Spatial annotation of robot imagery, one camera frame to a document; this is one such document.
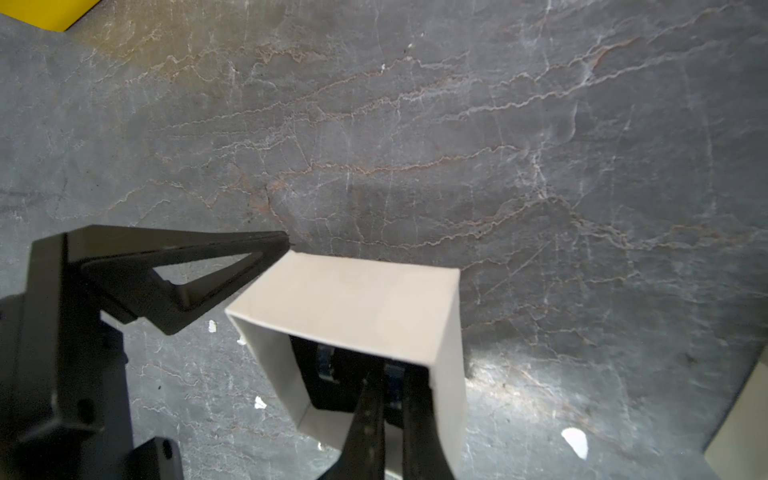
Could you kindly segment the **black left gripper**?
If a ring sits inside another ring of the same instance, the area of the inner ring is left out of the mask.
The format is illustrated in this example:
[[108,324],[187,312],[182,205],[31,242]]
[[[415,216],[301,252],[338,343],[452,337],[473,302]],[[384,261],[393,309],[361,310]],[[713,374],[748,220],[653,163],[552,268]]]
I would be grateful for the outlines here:
[[91,225],[33,243],[24,292],[1,300],[4,479],[180,479],[176,441],[133,441],[122,333],[174,335],[265,273],[283,231]]

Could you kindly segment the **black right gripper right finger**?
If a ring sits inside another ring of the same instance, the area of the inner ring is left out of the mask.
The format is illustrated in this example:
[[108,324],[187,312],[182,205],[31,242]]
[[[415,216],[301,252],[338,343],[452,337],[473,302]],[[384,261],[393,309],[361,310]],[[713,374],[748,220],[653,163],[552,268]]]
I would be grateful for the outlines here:
[[404,480],[454,480],[440,443],[426,367],[409,365],[403,383]]

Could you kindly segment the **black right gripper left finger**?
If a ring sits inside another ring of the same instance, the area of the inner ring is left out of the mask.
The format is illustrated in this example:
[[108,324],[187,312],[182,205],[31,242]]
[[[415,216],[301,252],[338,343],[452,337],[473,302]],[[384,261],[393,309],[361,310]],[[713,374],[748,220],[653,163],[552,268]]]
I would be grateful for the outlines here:
[[383,367],[377,365],[364,381],[340,456],[320,479],[385,477],[385,393]]

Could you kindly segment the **white ring box base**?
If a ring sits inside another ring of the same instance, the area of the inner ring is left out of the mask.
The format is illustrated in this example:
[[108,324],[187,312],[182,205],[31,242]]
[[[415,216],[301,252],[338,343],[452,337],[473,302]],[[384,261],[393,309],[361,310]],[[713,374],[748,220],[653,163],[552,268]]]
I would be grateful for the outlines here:
[[458,472],[467,411],[459,280],[451,268],[292,251],[226,313],[297,430],[333,448],[354,412],[311,404],[292,336],[426,367],[440,443]]

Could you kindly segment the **white gift box lid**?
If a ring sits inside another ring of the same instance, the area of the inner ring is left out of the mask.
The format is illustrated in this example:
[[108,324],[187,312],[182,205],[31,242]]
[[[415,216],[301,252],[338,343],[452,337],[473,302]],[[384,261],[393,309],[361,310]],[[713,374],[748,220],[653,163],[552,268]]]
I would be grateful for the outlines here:
[[704,458],[720,479],[767,478],[767,347]]

